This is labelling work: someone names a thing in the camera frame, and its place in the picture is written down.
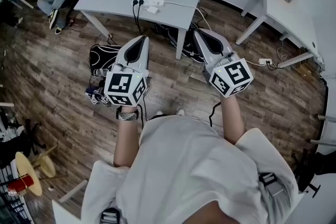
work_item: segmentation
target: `laminate flooring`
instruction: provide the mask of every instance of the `laminate flooring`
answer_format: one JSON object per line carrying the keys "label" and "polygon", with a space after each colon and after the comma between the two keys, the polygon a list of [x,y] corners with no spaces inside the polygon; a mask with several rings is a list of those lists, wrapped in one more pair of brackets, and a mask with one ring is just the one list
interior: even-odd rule
{"label": "laminate flooring", "polygon": [[[280,33],[260,26],[240,46],[238,35],[253,21],[222,4],[201,0],[212,29],[227,38],[240,57],[251,62],[272,58],[278,63],[277,48]],[[43,182],[41,197],[26,195],[35,223],[54,223],[52,199],[59,199],[83,179],[90,177],[93,163],[103,159],[112,163],[118,123],[116,107],[93,105],[84,95],[89,85],[89,50],[93,44],[107,44],[98,30],[77,13],[75,24],[56,36],[49,30],[47,17],[38,8],[18,11],[24,16],[17,28],[0,25],[0,45],[6,47],[1,71],[3,99],[15,103],[15,112],[22,121],[30,118],[41,122],[37,136],[48,148],[58,145],[51,157],[58,174],[68,177]],[[133,18],[97,15],[120,45],[138,36]],[[195,21],[200,19],[195,14]],[[209,87],[202,75],[202,65],[182,56],[175,59],[175,49],[163,37],[155,34],[151,24],[140,21],[149,36],[152,77],[151,90],[146,96],[148,118],[157,110],[173,113],[178,106],[188,115],[208,123],[218,92]],[[299,52],[286,41],[281,54],[288,58]],[[312,150],[307,139],[318,136],[320,122],[314,114],[323,110],[325,88],[318,75],[307,65],[296,65],[270,71],[267,67],[250,65],[254,81],[237,95],[246,127],[258,127],[293,168],[291,154],[298,158],[304,148]],[[217,108],[214,128],[220,134],[222,119]],[[83,192],[67,203],[75,215],[80,213]]]}

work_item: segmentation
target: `shoe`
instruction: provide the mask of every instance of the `shoe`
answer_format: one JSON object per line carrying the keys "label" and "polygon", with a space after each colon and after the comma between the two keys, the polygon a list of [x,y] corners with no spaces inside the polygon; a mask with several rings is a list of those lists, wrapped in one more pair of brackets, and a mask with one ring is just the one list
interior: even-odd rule
{"label": "shoe", "polygon": [[185,111],[182,108],[177,108],[176,110],[176,114],[175,115],[179,115],[179,116],[184,116],[185,115]]}
{"label": "shoe", "polygon": [[193,52],[188,52],[187,50],[183,49],[182,54],[191,58],[194,62],[204,63],[204,59],[200,55],[194,54]]}
{"label": "shoe", "polygon": [[57,28],[56,28],[56,30],[55,30],[55,34],[56,34],[56,35],[59,35],[59,34],[61,34],[61,33],[62,33],[62,31],[63,31],[63,29],[62,29],[62,28],[60,28],[60,27],[57,27]]}
{"label": "shoe", "polygon": [[50,13],[50,16],[49,16],[49,29],[53,29],[55,24],[56,24],[56,21],[57,21],[57,17],[58,17],[58,10],[57,9],[54,9],[51,13]]}

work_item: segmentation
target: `wristwatch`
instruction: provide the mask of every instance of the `wristwatch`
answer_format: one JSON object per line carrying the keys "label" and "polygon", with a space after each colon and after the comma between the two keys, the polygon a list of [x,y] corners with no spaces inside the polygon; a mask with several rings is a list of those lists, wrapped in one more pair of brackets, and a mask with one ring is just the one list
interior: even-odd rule
{"label": "wristwatch", "polygon": [[135,110],[134,112],[122,112],[120,106],[117,108],[117,114],[115,118],[121,121],[135,121],[139,118],[139,112],[138,110]]}

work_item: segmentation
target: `white t-shirt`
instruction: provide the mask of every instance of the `white t-shirt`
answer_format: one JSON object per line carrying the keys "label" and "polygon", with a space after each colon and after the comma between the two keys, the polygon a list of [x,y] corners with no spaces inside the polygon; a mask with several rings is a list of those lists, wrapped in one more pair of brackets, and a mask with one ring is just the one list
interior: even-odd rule
{"label": "white t-shirt", "polygon": [[[283,223],[298,194],[291,169],[259,129],[233,146],[187,116],[148,121],[130,170],[98,166],[105,172],[93,168],[82,223],[99,223],[110,206],[118,207],[128,224],[183,223],[213,200],[241,224]],[[278,177],[284,191],[276,199],[259,181],[260,173]]]}

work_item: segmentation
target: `blue jeans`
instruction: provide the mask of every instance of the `blue jeans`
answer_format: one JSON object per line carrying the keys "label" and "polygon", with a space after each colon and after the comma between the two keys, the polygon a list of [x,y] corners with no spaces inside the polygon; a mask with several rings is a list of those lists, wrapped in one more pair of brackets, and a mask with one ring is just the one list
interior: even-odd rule
{"label": "blue jeans", "polygon": [[[48,16],[54,9],[60,9],[65,0],[38,0],[37,6]],[[58,16],[56,25],[60,28],[65,27],[65,19]]]}

